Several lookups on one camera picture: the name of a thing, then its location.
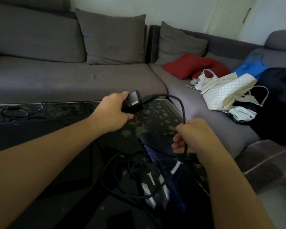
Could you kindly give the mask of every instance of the white door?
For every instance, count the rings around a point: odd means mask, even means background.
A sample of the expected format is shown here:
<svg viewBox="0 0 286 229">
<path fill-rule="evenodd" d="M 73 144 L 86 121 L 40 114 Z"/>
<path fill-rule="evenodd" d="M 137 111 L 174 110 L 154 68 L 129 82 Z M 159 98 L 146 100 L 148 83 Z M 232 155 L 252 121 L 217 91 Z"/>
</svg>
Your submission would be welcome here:
<svg viewBox="0 0 286 229">
<path fill-rule="evenodd" d="M 257 0 L 218 0 L 205 33 L 236 39 Z"/>
</svg>

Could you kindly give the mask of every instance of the throw pillow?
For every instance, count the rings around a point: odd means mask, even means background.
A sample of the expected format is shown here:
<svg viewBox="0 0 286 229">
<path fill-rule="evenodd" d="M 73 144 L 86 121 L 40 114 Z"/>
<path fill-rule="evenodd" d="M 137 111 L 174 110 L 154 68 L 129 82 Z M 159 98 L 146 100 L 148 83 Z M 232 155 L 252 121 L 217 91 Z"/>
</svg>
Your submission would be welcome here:
<svg viewBox="0 0 286 229">
<path fill-rule="evenodd" d="M 76 19 L 0 4 L 0 54 L 56 62 L 84 62 Z"/>
<path fill-rule="evenodd" d="M 144 62 L 146 15 L 111 17 L 75 9 L 84 36 L 88 64 Z"/>
<path fill-rule="evenodd" d="M 233 71 L 242 63 L 242 60 L 230 59 L 227 57 L 217 56 L 208 52 L 205 56 L 206 58 L 213 58 L 221 63 L 223 63 L 229 70 Z"/>
<path fill-rule="evenodd" d="M 205 54 L 208 40 L 194 38 L 183 31 L 162 22 L 156 65 L 165 65 L 176 61 L 186 53 L 197 56 Z"/>
<path fill-rule="evenodd" d="M 174 62 L 165 64 L 163 69 L 180 79 L 185 79 L 193 72 L 206 69 L 210 66 L 211 62 L 211 59 L 188 53 Z"/>
<path fill-rule="evenodd" d="M 211 64 L 207 69 L 210 69 L 212 72 L 217 75 L 218 78 L 223 77 L 225 75 L 231 74 L 231 71 L 221 62 L 216 61 L 215 59 L 209 58 L 211 60 Z M 192 75 L 192 79 L 198 79 L 198 77 L 201 75 L 203 69 L 194 73 Z M 207 78 L 212 78 L 213 75 L 209 73 L 208 71 L 205 72 L 205 76 Z"/>
</svg>

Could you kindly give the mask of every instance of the blue bag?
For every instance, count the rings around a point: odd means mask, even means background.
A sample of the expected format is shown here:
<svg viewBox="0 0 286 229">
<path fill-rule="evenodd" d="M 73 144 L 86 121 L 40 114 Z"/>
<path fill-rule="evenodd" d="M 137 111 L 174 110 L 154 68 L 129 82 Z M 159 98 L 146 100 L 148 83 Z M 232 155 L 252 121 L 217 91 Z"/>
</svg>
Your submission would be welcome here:
<svg viewBox="0 0 286 229">
<path fill-rule="evenodd" d="M 260 55 L 260 59 L 257 62 L 251 62 L 253 56 L 255 55 Z M 233 72 L 236 72 L 236 75 L 238 77 L 248 73 L 258 80 L 261 73 L 264 70 L 268 69 L 268 67 L 263 66 L 262 59 L 263 59 L 263 55 L 261 53 L 252 54 L 244 65 L 240 65 Z"/>
</svg>

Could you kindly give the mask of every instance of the coffee table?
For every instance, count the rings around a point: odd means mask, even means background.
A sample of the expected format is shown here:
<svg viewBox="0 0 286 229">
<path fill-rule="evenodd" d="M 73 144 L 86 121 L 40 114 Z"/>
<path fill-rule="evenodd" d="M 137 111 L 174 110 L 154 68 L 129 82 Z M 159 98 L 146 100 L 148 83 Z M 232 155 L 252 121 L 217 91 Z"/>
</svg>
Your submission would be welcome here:
<svg viewBox="0 0 286 229">
<path fill-rule="evenodd" d="M 0 150 L 65 127 L 61 123 L 71 124 L 84 119 L 98 104 L 99 102 L 47 103 L 43 106 L 46 112 L 43 109 L 40 110 L 41 104 L 0 105 Z M 12 110 L 3 110 L 3 114 L 9 117 L 2 116 L 1 110 L 7 107 Z M 37 113 L 31 115 L 30 119 L 26 116 L 35 112 Z M 127 149 L 140 143 L 138 137 L 142 133 L 152 131 L 158 131 L 169 143 L 172 143 L 172 137 L 177 133 L 175 127 L 180 123 L 182 123 L 180 113 L 169 100 L 155 100 L 144 105 L 144 110 L 136 113 L 122 129 L 101 136 L 97 143 L 93 142 L 89 148 L 82 151 L 76 158 L 77 160 L 75 159 L 73 164 L 70 164 L 52 183 L 52 185 L 63 184 L 80 179 L 84 180 L 84 184 L 77 183 L 77 186 L 69 189 L 72 191 L 63 192 L 60 189 L 57 192 L 60 194 L 51 196 L 48 193 L 44 197 L 49 197 L 34 201 L 9 228 L 54 228 L 70 209 L 90 193 L 97 183 L 103 168 L 100 149 L 105 146 L 117 150 Z M 33 130 L 35 133 L 28 135 L 28 132 Z M 202 180 L 206 180 L 206 174 L 200 165 L 193 164 L 193 168 Z M 155 227 L 144 211 L 108 196 L 96 208 L 85 228 L 106 228 L 106 219 L 109 216 L 128 209 L 133 212 L 136 228 Z"/>
</svg>

